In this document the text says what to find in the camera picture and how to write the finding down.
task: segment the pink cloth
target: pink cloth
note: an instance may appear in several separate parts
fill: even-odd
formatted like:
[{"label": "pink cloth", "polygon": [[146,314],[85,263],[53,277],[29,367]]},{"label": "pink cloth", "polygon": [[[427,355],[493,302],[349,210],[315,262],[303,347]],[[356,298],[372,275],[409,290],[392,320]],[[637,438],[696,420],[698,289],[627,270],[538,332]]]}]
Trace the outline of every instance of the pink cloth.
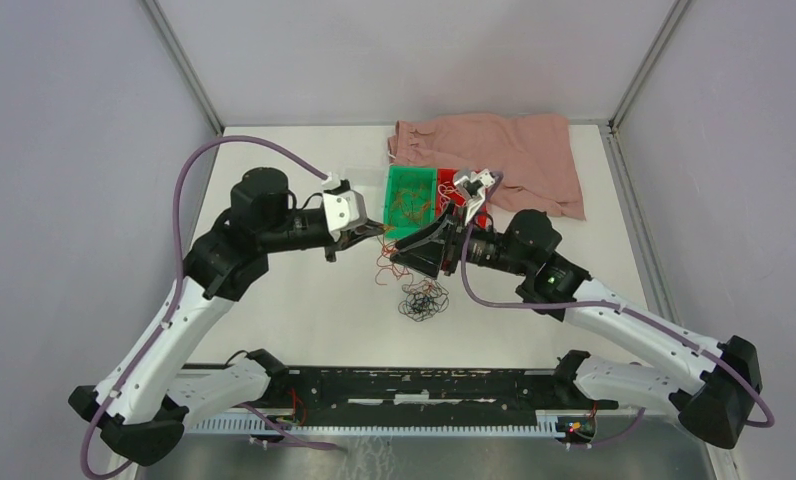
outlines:
[{"label": "pink cloth", "polygon": [[505,210],[535,208],[586,220],[569,121],[561,115],[474,113],[401,121],[388,143],[396,165],[504,172],[491,202]]}]

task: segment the green basket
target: green basket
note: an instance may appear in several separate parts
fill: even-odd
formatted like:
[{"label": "green basket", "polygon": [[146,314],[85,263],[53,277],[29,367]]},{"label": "green basket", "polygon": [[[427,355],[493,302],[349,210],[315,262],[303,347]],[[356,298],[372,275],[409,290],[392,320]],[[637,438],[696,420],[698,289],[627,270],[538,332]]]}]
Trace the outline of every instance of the green basket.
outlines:
[{"label": "green basket", "polygon": [[386,238],[401,239],[428,225],[436,211],[436,169],[389,167],[383,221]]}]

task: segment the gray floor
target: gray floor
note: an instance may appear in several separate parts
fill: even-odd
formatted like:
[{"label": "gray floor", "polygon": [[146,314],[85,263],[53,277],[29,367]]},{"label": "gray floor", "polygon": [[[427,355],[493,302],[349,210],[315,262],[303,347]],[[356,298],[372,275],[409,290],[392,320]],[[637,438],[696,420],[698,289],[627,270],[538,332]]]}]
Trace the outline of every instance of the gray floor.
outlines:
[{"label": "gray floor", "polygon": [[[630,419],[602,417],[612,435]],[[264,451],[239,436],[187,435],[145,480],[714,479],[701,442],[656,418],[627,440],[566,452],[542,438],[318,437],[347,448]]]}]

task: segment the gray wall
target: gray wall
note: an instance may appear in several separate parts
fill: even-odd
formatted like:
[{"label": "gray wall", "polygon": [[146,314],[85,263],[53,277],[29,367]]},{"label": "gray wall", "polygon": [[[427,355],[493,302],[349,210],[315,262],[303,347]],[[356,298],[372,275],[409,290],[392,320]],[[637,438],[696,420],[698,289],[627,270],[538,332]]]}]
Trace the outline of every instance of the gray wall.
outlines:
[{"label": "gray wall", "polygon": [[609,118],[672,0],[160,0],[228,125]]},{"label": "gray wall", "polygon": [[175,176],[210,137],[139,2],[0,2],[0,478],[82,476],[66,399],[167,293]]},{"label": "gray wall", "polygon": [[796,0],[695,2],[622,145],[682,320],[758,346],[744,478],[796,478]]}]

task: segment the pile of black cord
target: pile of black cord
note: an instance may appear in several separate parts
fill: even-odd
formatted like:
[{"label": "pile of black cord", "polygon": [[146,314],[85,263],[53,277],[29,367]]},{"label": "pile of black cord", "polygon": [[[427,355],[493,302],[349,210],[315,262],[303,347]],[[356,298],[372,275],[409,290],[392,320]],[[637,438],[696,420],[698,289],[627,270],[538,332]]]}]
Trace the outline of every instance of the pile of black cord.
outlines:
[{"label": "pile of black cord", "polygon": [[407,298],[398,304],[398,311],[414,322],[423,322],[448,308],[448,290],[436,280],[426,278],[401,290]]}]

